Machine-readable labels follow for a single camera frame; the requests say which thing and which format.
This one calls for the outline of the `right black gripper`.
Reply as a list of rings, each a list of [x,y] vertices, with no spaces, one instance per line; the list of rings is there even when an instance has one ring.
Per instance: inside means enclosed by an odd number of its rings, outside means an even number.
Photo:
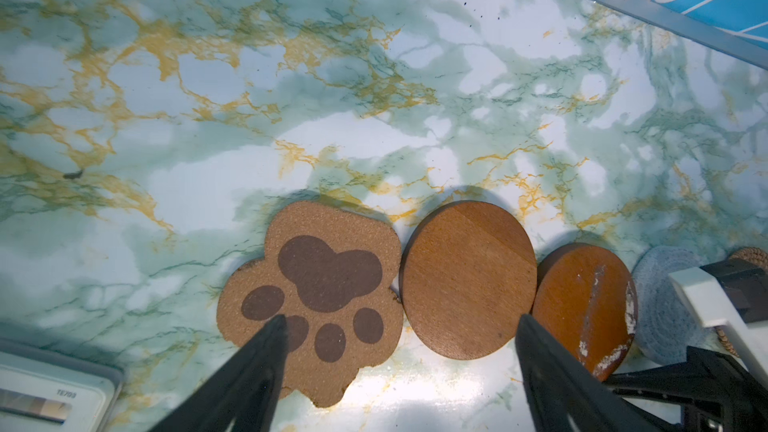
[[[613,374],[604,385],[618,396],[680,407],[679,424],[632,404],[658,431],[765,431],[767,389],[733,357],[687,348],[681,363]]]

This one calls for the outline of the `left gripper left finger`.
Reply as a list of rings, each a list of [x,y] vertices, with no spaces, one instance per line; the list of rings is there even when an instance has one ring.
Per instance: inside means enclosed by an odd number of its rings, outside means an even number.
[[[287,319],[270,319],[155,431],[268,431],[288,355]]]

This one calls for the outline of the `woven rattan coaster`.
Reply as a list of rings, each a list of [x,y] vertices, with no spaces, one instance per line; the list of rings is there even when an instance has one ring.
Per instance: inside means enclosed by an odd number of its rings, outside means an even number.
[[[767,252],[756,247],[746,247],[733,252],[730,259],[740,259],[749,262],[752,265],[762,268],[767,271],[768,255]],[[735,347],[729,341],[724,329],[722,327],[716,327],[716,333],[721,346],[731,355],[738,358],[739,354]]]

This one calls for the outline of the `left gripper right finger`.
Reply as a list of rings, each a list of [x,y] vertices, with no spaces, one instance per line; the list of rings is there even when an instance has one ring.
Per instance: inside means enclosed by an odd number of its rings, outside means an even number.
[[[656,423],[595,379],[531,315],[515,349],[537,431],[657,431]]]

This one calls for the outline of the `scratched round wooden coaster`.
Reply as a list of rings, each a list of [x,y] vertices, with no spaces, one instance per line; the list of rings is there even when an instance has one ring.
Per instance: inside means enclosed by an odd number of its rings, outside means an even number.
[[[533,317],[588,372],[606,380],[635,338],[638,298],[633,278],[613,252],[572,243],[538,267]]]

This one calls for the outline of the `paw shaped wooden coaster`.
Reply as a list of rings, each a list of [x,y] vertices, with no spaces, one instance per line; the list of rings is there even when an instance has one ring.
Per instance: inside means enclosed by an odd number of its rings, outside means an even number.
[[[224,339],[244,346],[284,315],[288,355],[280,394],[315,406],[338,403],[365,367],[393,354],[403,308],[391,285],[401,242],[387,223],[316,202],[284,207],[266,233],[264,256],[241,265],[219,297]]]

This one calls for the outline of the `grey blue crochet coaster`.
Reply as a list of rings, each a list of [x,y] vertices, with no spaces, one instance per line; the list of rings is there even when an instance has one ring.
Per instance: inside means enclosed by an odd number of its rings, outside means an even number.
[[[708,348],[716,343],[715,332],[699,326],[669,280],[670,273],[700,264],[700,258],[690,250],[657,246],[646,252],[632,271],[638,298],[634,342],[657,364],[684,362],[689,346]]]

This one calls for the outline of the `dark round wooden coaster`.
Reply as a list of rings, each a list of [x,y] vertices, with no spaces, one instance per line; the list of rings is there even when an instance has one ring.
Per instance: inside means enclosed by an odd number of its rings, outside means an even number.
[[[455,360],[488,356],[515,337],[537,288],[535,253],[500,206],[458,201],[430,213],[406,246],[399,276],[411,328]]]

